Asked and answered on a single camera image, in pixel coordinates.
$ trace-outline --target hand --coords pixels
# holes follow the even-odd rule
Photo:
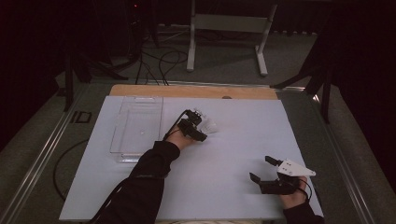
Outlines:
[[[301,180],[300,181],[300,189],[305,190],[306,188],[306,177],[305,176],[300,176],[299,177]],[[284,209],[289,209],[292,207],[295,207],[297,205],[300,205],[302,203],[305,203],[306,200],[306,195],[301,192],[300,190],[294,191],[294,193],[289,194],[289,195],[279,195],[280,200],[283,203],[283,208]]]
[[[175,144],[180,151],[192,143],[195,143],[194,139],[184,136],[183,132],[177,126],[172,129],[170,135],[165,139],[165,141]]]

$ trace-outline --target black sleeve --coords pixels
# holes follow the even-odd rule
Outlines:
[[[324,224],[323,217],[316,216],[308,202],[283,210],[288,224]]]
[[[180,150],[173,143],[155,142],[112,196],[96,223],[153,224],[163,198],[164,178],[179,155]]]

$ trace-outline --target transparent plastic box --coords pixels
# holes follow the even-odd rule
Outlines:
[[[137,162],[160,139],[163,98],[125,96],[110,153],[117,162]]]

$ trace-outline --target gray carpet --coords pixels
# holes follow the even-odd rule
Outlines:
[[[202,35],[209,38],[213,34]],[[178,82],[276,84],[298,73],[315,38],[315,36],[306,35],[270,35],[264,49],[269,71],[268,77],[259,75],[255,61],[253,46],[260,40],[259,35],[250,35],[243,40],[226,41],[208,41],[201,38],[197,45],[195,71],[189,73],[186,71],[186,63],[178,63],[166,74],[166,80],[170,84]],[[172,47],[184,52],[187,52],[188,44],[187,35],[179,35],[161,42],[162,47]],[[150,42],[145,45],[144,51],[148,54],[144,54],[143,62],[147,63],[147,66],[141,70],[138,82],[146,83],[147,78],[150,83],[155,84],[153,80],[155,78],[163,84],[158,66],[159,60],[152,58],[149,54],[160,58],[170,49],[157,50],[152,47],[153,44]],[[180,60],[178,53],[168,54],[163,59],[173,62]],[[170,63],[163,63],[162,70],[166,71],[171,66]],[[40,178],[34,183],[35,187],[31,192],[27,192],[30,196],[26,202],[22,202],[24,206],[21,206],[18,217],[12,219],[11,222],[3,220],[1,223],[59,222],[58,216],[63,201],[52,184],[56,161],[67,149],[90,137],[104,97],[108,95],[112,84],[134,83],[137,70],[138,63],[120,71],[121,75],[130,78],[122,82],[93,71],[92,84],[76,87],[82,91],[70,114],[63,112],[64,98],[53,96],[12,139],[0,153],[0,213],[2,215],[23,177],[32,166],[35,157],[39,156],[40,150],[46,146],[58,121],[65,120],[67,123],[62,137],[59,138],[59,142],[49,156],[47,165],[40,173]],[[306,82],[307,79],[294,86],[304,86]],[[317,105],[312,103],[308,96],[297,91],[282,91],[278,95],[287,109],[290,124],[305,162],[320,174],[318,178],[313,179],[313,182],[322,201],[326,223],[396,223],[395,195],[337,89],[332,87],[330,125],[322,121]],[[70,120],[75,120],[72,116],[75,111],[92,113],[92,119],[88,123],[70,123]],[[86,143],[83,142],[75,146],[59,163],[56,176],[62,193],[66,193],[71,185],[85,145]],[[346,171],[337,165],[339,154],[337,151],[334,152],[335,148],[340,149],[342,158],[347,161]],[[353,174],[352,182],[358,186],[357,189],[350,189],[348,184],[345,184],[351,181],[346,179],[349,172]],[[372,220],[361,220],[361,216],[367,217],[367,214],[362,215],[359,212],[359,205],[357,209],[354,204],[356,200],[353,200],[354,197],[350,196],[350,192],[362,194],[363,202],[368,207]]]

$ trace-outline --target human arm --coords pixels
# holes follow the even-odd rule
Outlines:
[[[299,178],[301,179],[300,190],[289,195],[279,195],[283,203],[283,214],[288,224],[323,224],[323,217],[315,215],[306,194],[302,192],[306,188],[306,177]]]
[[[153,224],[163,198],[164,178],[180,150],[193,143],[180,131],[154,143],[136,164],[121,189],[112,197],[96,223]]]

